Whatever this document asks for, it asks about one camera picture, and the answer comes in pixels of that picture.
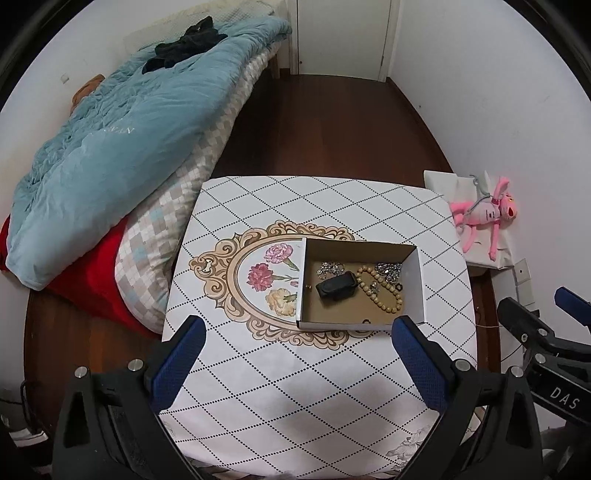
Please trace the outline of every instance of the ornate oval frame print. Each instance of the ornate oval frame print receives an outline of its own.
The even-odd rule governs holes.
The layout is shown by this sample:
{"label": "ornate oval frame print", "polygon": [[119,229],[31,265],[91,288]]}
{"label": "ornate oval frame print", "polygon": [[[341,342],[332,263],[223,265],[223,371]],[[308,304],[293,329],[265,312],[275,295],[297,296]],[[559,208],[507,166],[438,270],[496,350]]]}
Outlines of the ornate oval frame print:
{"label": "ornate oval frame print", "polygon": [[282,320],[262,311],[246,298],[238,287],[238,269],[255,250],[278,241],[299,240],[304,236],[320,236],[334,240],[355,240],[346,228],[318,226],[313,223],[277,222],[266,229],[251,228],[233,238],[220,240],[213,251],[205,252],[189,262],[196,277],[205,282],[204,294],[223,308],[234,322],[246,323],[256,340],[289,342],[338,350],[349,337],[362,338],[371,332],[303,332],[294,322]]}

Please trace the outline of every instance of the pink flower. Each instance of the pink flower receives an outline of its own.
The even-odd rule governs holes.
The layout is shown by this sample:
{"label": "pink flower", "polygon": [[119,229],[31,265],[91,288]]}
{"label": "pink flower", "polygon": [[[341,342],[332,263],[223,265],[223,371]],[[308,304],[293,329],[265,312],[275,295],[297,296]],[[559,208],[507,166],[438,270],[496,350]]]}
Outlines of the pink flower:
{"label": "pink flower", "polygon": [[294,252],[291,245],[278,244],[269,247],[265,252],[265,260],[270,263],[281,263]]}
{"label": "pink flower", "polygon": [[266,263],[256,264],[251,267],[246,283],[256,291],[264,291],[273,285],[273,270],[269,270]]}

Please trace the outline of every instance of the open box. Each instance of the open box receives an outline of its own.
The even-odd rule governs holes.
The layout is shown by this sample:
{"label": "open box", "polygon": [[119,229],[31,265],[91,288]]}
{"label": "open box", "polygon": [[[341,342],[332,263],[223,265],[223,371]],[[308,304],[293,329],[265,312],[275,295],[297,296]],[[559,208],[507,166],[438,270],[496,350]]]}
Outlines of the open box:
{"label": "open box", "polygon": [[[425,297],[421,270],[421,252],[414,245],[384,242],[356,242],[304,238],[302,240],[298,302],[295,319],[300,330],[390,330],[394,319],[408,315],[415,323],[423,323]],[[402,263],[399,283],[403,303],[395,313],[381,310],[359,287],[355,294],[340,301],[322,300],[316,290],[321,282],[317,270],[322,262],[339,262],[345,271],[357,272],[358,268],[376,263]],[[369,274],[362,278],[374,280]],[[396,304],[395,296],[382,288],[378,294],[384,304]]]}

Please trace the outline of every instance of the comforter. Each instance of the comforter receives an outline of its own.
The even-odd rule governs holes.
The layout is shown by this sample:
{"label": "comforter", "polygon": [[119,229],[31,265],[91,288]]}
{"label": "comforter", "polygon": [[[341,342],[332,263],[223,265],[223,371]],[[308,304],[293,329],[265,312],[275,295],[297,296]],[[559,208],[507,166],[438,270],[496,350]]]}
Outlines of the comforter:
{"label": "comforter", "polygon": [[44,288],[170,176],[246,62],[290,32],[277,17],[217,27],[227,39],[171,69],[142,75],[154,48],[133,55],[41,147],[11,212],[6,265],[23,284]]}

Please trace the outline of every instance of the blue gripper pad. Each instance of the blue gripper pad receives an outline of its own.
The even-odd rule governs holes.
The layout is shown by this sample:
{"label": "blue gripper pad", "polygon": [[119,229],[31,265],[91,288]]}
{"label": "blue gripper pad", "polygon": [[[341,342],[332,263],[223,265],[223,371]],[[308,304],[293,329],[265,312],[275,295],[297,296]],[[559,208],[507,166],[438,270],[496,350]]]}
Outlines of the blue gripper pad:
{"label": "blue gripper pad", "polygon": [[[432,410],[443,412],[447,408],[454,378],[451,359],[439,344],[428,341],[408,316],[400,316],[392,324],[392,344],[425,405]],[[443,368],[437,367],[434,363],[437,361],[442,363]],[[448,370],[447,375],[441,370]]]}
{"label": "blue gripper pad", "polygon": [[568,288],[560,287],[554,293],[554,303],[556,306],[568,313],[581,325],[591,326],[591,304],[571,292]]}
{"label": "blue gripper pad", "polygon": [[206,339],[205,323],[196,315],[183,322],[173,337],[163,342],[148,360],[144,385],[151,394],[152,410],[169,408],[183,386]]}

